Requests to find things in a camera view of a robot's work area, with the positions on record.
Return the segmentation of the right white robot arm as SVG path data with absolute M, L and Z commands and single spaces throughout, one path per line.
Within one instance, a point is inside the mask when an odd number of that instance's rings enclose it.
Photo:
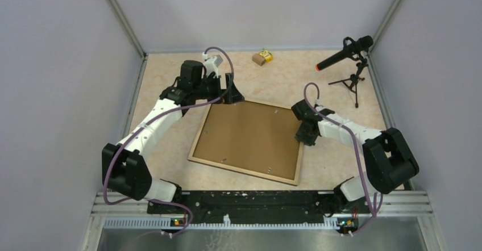
M 301 122 L 297 141 L 313 146 L 318 137 L 326 137 L 354 149 L 359 174 L 335 187 L 326 203 L 330 213 L 349 212 L 361 199 L 368 203 L 370 213 L 378 212 L 385 195 L 419 173 L 415 157 L 396 128 L 368 128 L 323 106 L 310 107 L 305 100 L 291 110 Z

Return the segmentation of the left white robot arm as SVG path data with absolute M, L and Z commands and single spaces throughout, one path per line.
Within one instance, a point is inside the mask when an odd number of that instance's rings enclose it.
M 218 68 L 221 56 L 205 58 L 203 62 L 186 60 L 173 85 L 163 90 L 150 113 L 115 144 L 102 150 L 102 180 L 105 190 L 113 190 L 133 200 L 160 200 L 163 209 L 175 213 L 182 206 L 177 186 L 154 179 L 146 164 L 147 157 L 166 131 L 188 110 L 206 104 L 233 104 L 244 101 L 234 85 L 234 74 L 225 74 L 226 88 L 221 87 Z

